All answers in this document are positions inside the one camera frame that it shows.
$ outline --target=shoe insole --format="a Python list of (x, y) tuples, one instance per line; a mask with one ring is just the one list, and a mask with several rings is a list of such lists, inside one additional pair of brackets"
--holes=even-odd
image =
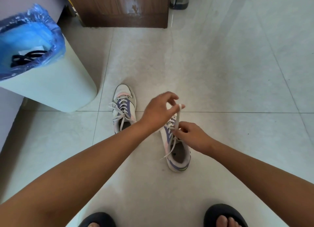
[[(119, 120), (119, 127), (121, 127), (122, 120)], [(131, 126), (131, 123), (129, 121), (124, 121), (122, 130), (126, 129), (127, 127)]]
[(175, 144), (175, 148), (171, 153), (172, 158), (178, 162), (178, 163), (183, 163), (185, 160), (185, 150), (182, 142), (178, 142)]

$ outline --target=white wall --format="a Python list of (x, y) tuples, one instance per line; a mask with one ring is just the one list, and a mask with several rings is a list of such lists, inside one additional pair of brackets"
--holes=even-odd
[[(26, 11), (34, 3), (48, 10), (54, 21), (58, 21), (66, 0), (0, 0), (0, 20)], [(0, 151), (21, 106), (23, 97), (0, 87)]]

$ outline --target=forearm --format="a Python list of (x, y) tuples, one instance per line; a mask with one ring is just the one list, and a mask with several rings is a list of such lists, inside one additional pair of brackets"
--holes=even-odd
[(34, 209), (65, 226), (148, 135), (150, 130), (138, 122), (65, 160), (2, 204), (1, 219), (12, 222), (11, 209), (15, 213)]
[(314, 226), (314, 185), (218, 141), (209, 156), (221, 163), (291, 227)]

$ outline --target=white tile floor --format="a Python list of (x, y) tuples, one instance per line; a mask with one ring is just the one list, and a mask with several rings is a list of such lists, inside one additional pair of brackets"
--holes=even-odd
[[(191, 0), (171, 11), (168, 29), (62, 25), (99, 88), (70, 114), (30, 101), (0, 155), (0, 195), (113, 135), (107, 107), (126, 82), (137, 118), (155, 95), (171, 90), (186, 104), (182, 120), (212, 137), (314, 182), (313, 0)], [(172, 173), (160, 134), (148, 137), (68, 226), (106, 211), (118, 226), (202, 226), (206, 209), (227, 203), (249, 226), (286, 226), (216, 161), (192, 151)]]

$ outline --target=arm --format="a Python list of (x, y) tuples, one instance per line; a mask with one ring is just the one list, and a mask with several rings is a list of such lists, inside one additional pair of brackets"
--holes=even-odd
[(314, 185), (209, 137), (194, 123), (174, 134), (221, 163), (290, 227), (314, 226)]
[[(142, 119), (50, 169), (0, 205), (2, 226), (65, 226), (131, 152), (178, 110), (166, 92), (148, 104)], [(167, 110), (166, 102), (172, 109)]]

